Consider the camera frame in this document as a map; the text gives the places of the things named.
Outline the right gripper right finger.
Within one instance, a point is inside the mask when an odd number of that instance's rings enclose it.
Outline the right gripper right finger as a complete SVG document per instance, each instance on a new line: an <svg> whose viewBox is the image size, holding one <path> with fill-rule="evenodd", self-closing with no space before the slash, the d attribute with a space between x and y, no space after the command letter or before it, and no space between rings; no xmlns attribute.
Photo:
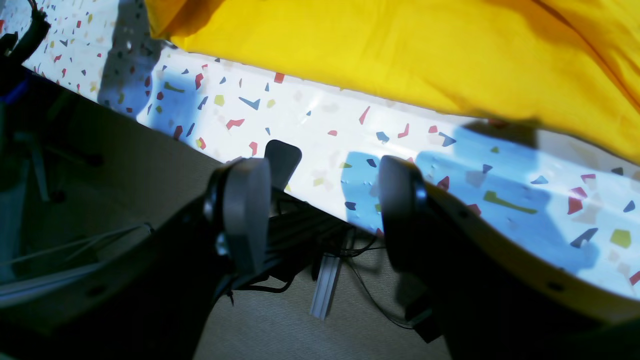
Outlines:
<svg viewBox="0 0 640 360"><path fill-rule="evenodd" d="M591 285L507 239L468 205L385 155L387 254L425 284L455 360L637 360L639 302Z"/></svg>

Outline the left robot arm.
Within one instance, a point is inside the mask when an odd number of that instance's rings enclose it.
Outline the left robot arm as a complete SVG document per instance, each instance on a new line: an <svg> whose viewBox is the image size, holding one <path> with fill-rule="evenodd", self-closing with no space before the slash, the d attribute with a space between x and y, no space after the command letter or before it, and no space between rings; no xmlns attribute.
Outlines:
<svg viewBox="0 0 640 360"><path fill-rule="evenodd" d="M30 25L21 37L18 33L6 33L1 37L0 98L9 104L25 89L26 69L22 64L35 53L45 40L51 24L46 13L38 8L35 0L29 0Z"/></svg>

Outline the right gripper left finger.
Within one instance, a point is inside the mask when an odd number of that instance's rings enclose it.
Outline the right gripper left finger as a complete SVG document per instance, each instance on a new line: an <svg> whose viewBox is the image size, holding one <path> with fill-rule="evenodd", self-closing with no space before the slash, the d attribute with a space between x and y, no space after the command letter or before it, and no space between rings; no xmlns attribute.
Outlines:
<svg viewBox="0 0 640 360"><path fill-rule="evenodd" d="M265 158L212 173L206 191L87 275L1 303L1 351L19 360L189 360L229 284L263 271Z"/></svg>

